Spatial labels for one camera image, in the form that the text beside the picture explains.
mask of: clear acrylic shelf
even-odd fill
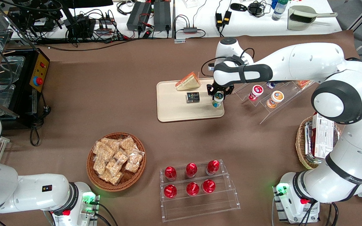
[[[177,180],[169,181],[165,175],[165,169],[160,170],[160,200],[163,222],[202,216],[211,213],[220,213],[233,209],[240,209],[237,191],[230,179],[227,169],[220,159],[220,169],[214,175],[207,175],[205,168],[209,162],[196,164],[198,172],[194,178],[185,176],[185,166],[175,167]],[[201,185],[211,179],[216,184],[213,193],[205,193]],[[186,192],[188,183],[195,182],[200,186],[196,196],[189,196]],[[177,196],[172,199],[164,196],[164,188],[167,185],[177,188]]]
[[[292,100],[294,100],[300,93],[306,90],[309,86],[311,86],[314,82],[309,82],[305,86],[300,86],[298,81],[292,81],[287,83],[277,83],[276,86],[271,89],[266,86],[266,83],[246,83],[243,86],[233,91],[233,94],[236,94],[240,100],[244,102],[251,102],[254,107],[260,106],[265,109],[267,112],[266,117],[260,122],[262,124],[266,119],[273,116],[276,112],[278,112],[283,107],[287,106]],[[250,92],[252,91],[252,87],[254,85],[260,85],[263,87],[263,94],[260,95],[256,100],[252,101],[248,98]],[[284,95],[284,100],[277,104],[275,108],[270,108],[266,105],[266,101],[270,98],[274,91],[280,91]]]

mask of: white desk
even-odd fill
[[[192,26],[193,16],[196,13],[198,7],[203,5],[205,0],[198,0],[198,6],[192,8],[186,8],[182,0],[175,0],[175,15],[186,15]],[[251,2],[242,3],[244,6],[248,6]],[[214,14],[218,6],[219,0],[207,0],[206,4],[200,8],[200,11],[195,16],[195,27],[205,30],[205,37],[219,37],[220,34],[215,27]],[[224,12],[230,0],[223,0],[220,4],[218,13],[224,16]],[[231,3],[240,3],[239,0],[231,0]],[[241,35],[249,36],[271,36],[271,35],[320,35],[330,34],[338,31],[342,31],[336,18],[319,18],[307,29],[302,31],[287,30],[287,11],[290,6],[294,5],[306,5],[315,9],[317,13],[331,13],[332,9],[327,0],[293,0],[288,3],[286,11],[283,13],[282,18],[279,21],[272,20],[273,9],[267,5],[265,14],[263,17],[256,18],[248,12],[238,12],[230,10],[232,12],[230,23],[226,25],[223,31],[225,37],[236,37]],[[185,21],[183,19],[177,19],[177,30],[185,27]],[[201,36],[199,34],[185,35],[182,31],[177,33],[177,39],[186,37]]]
[[[131,7],[128,7],[126,5],[123,5],[121,6],[121,9],[125,12],[130,12],[132,10],[133,6]],[[129,14],[128,15],[122,15],[120,14],[118,11],[117,11],[117,2],[115,2],[112,6],[104,6],[104,7],[96,7],[96,8],[77,8],[75,9],[75,13],[76,15],[79,15],[80,12],[82,11],[83,13],[87,13],[88,11],[92,10],[92,9],[100,9],[102,12],[103,12],[103,15],[105,16],[105,13],[108,11],[108,10],[111,10],[112,13],[114,14],[114,19],[115,21],[117,22],[117,28],[118,30],[123,34],[123,35],[126,35],[128,37],[132,37],[132,35],[134,34],[132,31],[129,31],[128,28],[127,28],[127,21],[128,21],[128,18],[129,18]],[[74,16],[74,10],[73,9],[69,9],[69,11],[71,12],[71,14]],[[173,17],[173,4],[170,3],[170,12],[171,12],[171,17]],[[63,17],[61,18],[61,24],[63,24],[62,21],[64,21],[66,19],[66,16],[65,14],[62,12],[61,10],[61,13],[63,15]],[[97,14],[92,14],[90,15],[90,17],[92,18],[96,18],[96,19],[99,19],[101,18],[101,16],[97,15]],[[150,17],[149,18],[149,21],[148,21],[149,24],[153,25],[153,17]],[[97,22],[95,24],[95,29],[99,28],[99,23]],[[65,34],[66,34],[66,27],[64,25],[62,25],[62,29],[59,29],[59,27],[56,27],[54,30],[50,31],[50,32],[47,32],[46,33],[46,38],[49,38],[49,39],[64,39],[65,38]],[[138,32],[135,32],[135,37],[137,38],[138,37]],[[154,36],[153,37],[156,37],[156,38],[166,38],[167,37],[167,32],[166,31],[163,31],[163,32],[159,32],[159,31],[155,31],[154,32]],[[21,40],[21,38],[18,36],[17,33],[14,33],[12,35],[12,38],[11,40]]]

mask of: brown table covering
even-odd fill
[[[161,123],[157,120],[156,84],[177,80],[215,56],[220,38],[137,40],[98,51],[64,52],[42,48],[51,59],[44,95],[52,107],[39,130],[42,144],[29,143],[29,130],[4,131],[11,139],[2,163],[19,175],[57,173],[83,181],[101,195],[101,203],[119,226],[271,225],[272,186],[287,172],[304,170],[294,147],[299,124],[312,115],[311,87],[287,107],[259,125],[266,112],[235,96],[224,101],[218,119]],[[238,37],[241,47],[255,49],[254,60],[298,43],[331,42],[345,57],[358,57],[353,34]],[[80,44],[81,48],[103,44]],[[59,45],[75,49],[72,45]],[[117,193],[97,189],[86,174],[86,157],[94,142],[112,132],[136,135],[147,153],[145,172],[135,185]],[[162,223],[159,170],[169,165],[223,159],[241,204],[240,210]],[[338,225],[362,225],[362,198],[337,203]],[[322,204],[324,225],[329,206]],[[101,214],[109,219],[103,210]],[[42,211],[0,214],[8,226],[48,226]],[[276,225],[287,225],[277,219]]]

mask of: wicker basket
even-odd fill
[[[296,138],[296,151],[297,155],[299,156],[300,162],[307,168],[307,169],[314,169],[318,164],[310,163],[305,157],[305,124],[309,121],[312,121],[312,116],[306,118],[299,127],[297,131],[297,138]]]
[[[93,159],[95,157],[95,154],[93,153],[93,148],[90,150],[89,152],[89,156],[87,156],[87,163],[86,163],[86,170],[87,170],[87,175],[90,179],[90,181],[99,189],[105,190],[105,191],[122,191],[124,189],[127,189],[128,187],[132,186],[142,175],[143,171],[145,170],[145,166],[146,166],[146,152],[145,152],[145,148],[143,147],[143,144],[141,143],[141,141],[139,139],[137,139],[137,137],[135,137],[132,134],[128,134],[128,133],[111,133],[109,135],[106,135],[104,137],[109,138],[109,139],[124,139],[128,136],[131,136],[136,145],[138,146],[138,149],[140,151],[143,151],[145,153],[142,162],[140,164],[140,167],[138,169],[138,171],[136,173],[132,173],[129,172],[128,170],[125,170],[125,165],[124,164],[122,166],[121,172],[123,173],[123,176],[121,178],[121,180],[119,181],[118,185],[113,185],[112,183],[106,182],[102,179],[99,178],[97,172],[95,170],[93,170],[93,165],[95,162],[93,162]]]

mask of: red bottle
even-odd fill
[[[207,164],[206,173],[207,175],[213,175],[220,169],[220,162],[212,160]]]
[[[177,188],[174,185],[167,185],[164,188],[164,195],[170,199],[174,198],[177,195]]]
[[[216,184],[214,183],[213,180],[205,180],[202,183],[202,190],[206,193],[212,193],[214,192],[214,190],[216,189]]]
[[[190,196],[195,196],[199,193],[199,185],[195,182],[191,182],[187,185],[187,193]]]
[[[195,163],[189,163],[185,168],[185,173],[189,178],[194,177],[197,171],[198,167],[196,166]]]
[[[170,181],[175,181],[175,179],[177,179],[177,171],[172,166],[166,168],[166,170],[164,171],[164,175]]]

